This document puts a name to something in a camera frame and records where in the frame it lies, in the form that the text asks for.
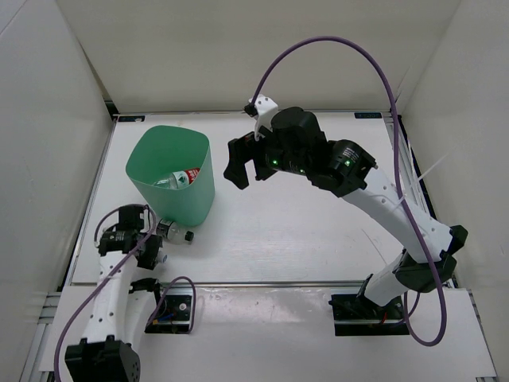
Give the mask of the red cap water bottle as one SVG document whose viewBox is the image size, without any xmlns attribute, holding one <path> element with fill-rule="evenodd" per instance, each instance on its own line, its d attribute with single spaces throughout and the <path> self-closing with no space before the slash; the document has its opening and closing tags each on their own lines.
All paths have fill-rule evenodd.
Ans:
<svg viewBox="0 0 509 382">
<path fill-rule="evenodd" d="M 162 179 L 155 181 L 153 186 L 163 189 L 184 189 L 190 186 L 198 176 L 198 167 L 187 170 L 179 170 L 165 175 Z"/>
</svg>

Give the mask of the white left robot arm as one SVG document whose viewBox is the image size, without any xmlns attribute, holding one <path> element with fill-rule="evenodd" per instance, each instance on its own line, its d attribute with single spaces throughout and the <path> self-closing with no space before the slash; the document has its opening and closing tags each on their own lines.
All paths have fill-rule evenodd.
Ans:
<svg viewBox="0 0 509 382">
<path fill-rule="evenodd" d="M 84 301 L 91 306 L 78 343 L 59 340 L 54 360 L 63 360 L 74 381 L 138 381 L 142 373 L 136 351 L 149 318 L 167 307 L 155 278 L 136 279 L 139 270 L 153 271 L 160 263 L 161 237 L 148 205 L 124 205 L 109 228 L 97 227 L 99 253 L 97 287 Z"/>
</svg>

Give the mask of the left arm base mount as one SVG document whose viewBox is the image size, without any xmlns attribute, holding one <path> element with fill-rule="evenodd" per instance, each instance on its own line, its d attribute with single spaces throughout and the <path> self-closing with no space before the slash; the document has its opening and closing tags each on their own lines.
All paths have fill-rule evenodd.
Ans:
<svg viewBox="0 0 509 382">
<path fill-rule="evenodd" d="M 145 328 L 148 334 L 190 334 L 195 321 L 196 292 L 193 288 L 171 289 Z"/>
</svg>

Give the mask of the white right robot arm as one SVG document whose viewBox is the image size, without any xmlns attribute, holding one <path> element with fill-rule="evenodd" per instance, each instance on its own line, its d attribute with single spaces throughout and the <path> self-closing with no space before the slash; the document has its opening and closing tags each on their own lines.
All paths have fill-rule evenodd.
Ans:
<svg viewBox="0 0 509 382">
<path fill-rule="evenodd" d="M 375 159 L 357 143 L 328 140 L 317 117 L 299 107 L 278 112 L 270 127 L 228 143 L 229 162 L 223 175 L 239 189 L 249 185 L 245 165 L 254 163 L 257 180 L 278 171 L 306 177 L 313 186 L 364 211 L 402 246 L 402 254 L 369 277 L 357 298 L 358 311 L 375 318 L 408 290 L 429 293 L 449 280 L 457 265 L 454 254 L 467 238 L 460 225 L 448 227 L 412 201 L 402 203 L 397 189 Z"/>
</svg>

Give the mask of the clear white cap bottle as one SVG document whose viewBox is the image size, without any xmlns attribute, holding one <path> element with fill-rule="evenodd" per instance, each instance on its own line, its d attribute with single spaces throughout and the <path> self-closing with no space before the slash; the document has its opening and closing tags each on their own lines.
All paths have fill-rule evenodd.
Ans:
<svg viewBox="0 0 509 382">
<path fill-rule="evenodd" d="M 168 255 L 163 251 L 159 251 L 157 254 L 157 262 L 160 264 L 164 264 L 168 259 Z"/>
</svg>

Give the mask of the black cap black label bottle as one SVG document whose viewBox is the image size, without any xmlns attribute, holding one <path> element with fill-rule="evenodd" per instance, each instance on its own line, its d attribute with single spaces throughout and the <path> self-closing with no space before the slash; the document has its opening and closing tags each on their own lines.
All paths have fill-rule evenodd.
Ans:
<svg viewBox="0 0 509 382">
<path fill-rule="evenodd" d="M 194 240 L 194 232 L 173 220 L 160 219 L 157 223 L 156 233 L 172 244 L 190 244 Z"/>
</svg>

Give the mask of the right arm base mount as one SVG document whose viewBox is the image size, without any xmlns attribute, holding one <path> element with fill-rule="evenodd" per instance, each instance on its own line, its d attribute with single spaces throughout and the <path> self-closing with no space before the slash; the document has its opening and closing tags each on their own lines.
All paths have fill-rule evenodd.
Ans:
<svg viewBox="0 0 509 382">
<path fill-rule="evenodd" d="M 333 288 L 328 304 L 336 337 L 408 336 L 402 298 L 393 298 L 385 306 L 373 305 L 357 297 L 358 288 Z"/>
</svg>

